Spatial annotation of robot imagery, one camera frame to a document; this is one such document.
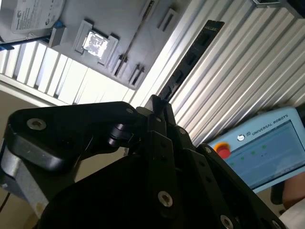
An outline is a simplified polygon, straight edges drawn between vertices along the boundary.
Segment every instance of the silver screw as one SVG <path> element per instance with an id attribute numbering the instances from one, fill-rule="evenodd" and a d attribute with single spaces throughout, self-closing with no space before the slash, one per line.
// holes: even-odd
<path id="1" fill-rule="evenodd" d="M 227 216 L 221 215 L 220 216 L 220 221 L 222 222 L 222 224 L 224 225 L 224 227 L 226 229 L 233 229 L 234 228 L 233 223 L 231 222 L 231 220 Z"/>
<path id="2" fill-rule="evenodd" d="M 29 119 L 27 125 L 32 130 L 44 130 L 47 127 L 46 123 L 38 118 Z"/>
<path id="3" fill-rule="evenodd" d="M 282 229 L 280 225 L 275 220 L 272 220 L 273 225 L 276 227 L 276 229 Z"/>
<path id="4" fill-rule="evenodd" d="M 205 147 L 205 150 L 208 154 L 210 154 L 212 152 L 209 147 Z"/>
<path id="5" fill-rule="evenodd" d="M 182 128 L 180 128 L 179 131 L 180 131 L 180 133 L 183 134 L 183 135 L 186 134 L 186 131 L 183 130 Z"/>
<path id="6" fill-rule="evenodd" d="M 126 111 L 127 111 L 128 113 L 133 114 L 133 110 L 132 110 L 132 109 L 130 109 L 130 108 L 127 108 L 127 109 L 126 109 Z"/>
<path id="7" fill-rule="evenodd" d="M 170 208 L 173 205 L 173 198 L 165 191 L 158 193 L 158 199 L 164 207 Z"/>

